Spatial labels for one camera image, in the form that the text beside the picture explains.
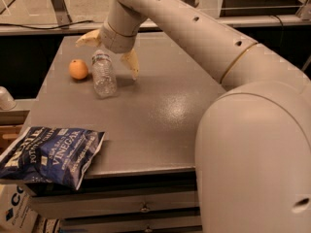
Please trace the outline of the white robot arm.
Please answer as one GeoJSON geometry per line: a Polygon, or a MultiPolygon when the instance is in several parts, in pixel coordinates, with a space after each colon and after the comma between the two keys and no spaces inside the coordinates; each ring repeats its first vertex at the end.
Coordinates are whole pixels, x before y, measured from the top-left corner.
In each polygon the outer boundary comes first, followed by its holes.
{"type": "Polygon", "coordinates": [[[133,49],[153,21],[224,89],[195,140],[204,233],[311,233],[311,82],[256,40],[181,0],[113,0],[78,46],[133,49]]]}

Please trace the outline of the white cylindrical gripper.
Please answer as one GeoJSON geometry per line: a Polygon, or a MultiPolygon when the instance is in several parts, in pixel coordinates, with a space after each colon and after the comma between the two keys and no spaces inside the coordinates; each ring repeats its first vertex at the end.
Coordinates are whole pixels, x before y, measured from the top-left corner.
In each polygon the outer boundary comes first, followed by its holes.
{"type": "Polygon", "coordinates": [[[136,81],[139,74],[139,61],[133,47],[139,28],[140,25],[136,24],[130,35],[124,36],[105,21],[100,30],[95,29],[81,36],[76,41],[76,46],[99,47],[102,44],[113,53],[123,53],[121,62],[129,69],[132,79],[136,81]]]}

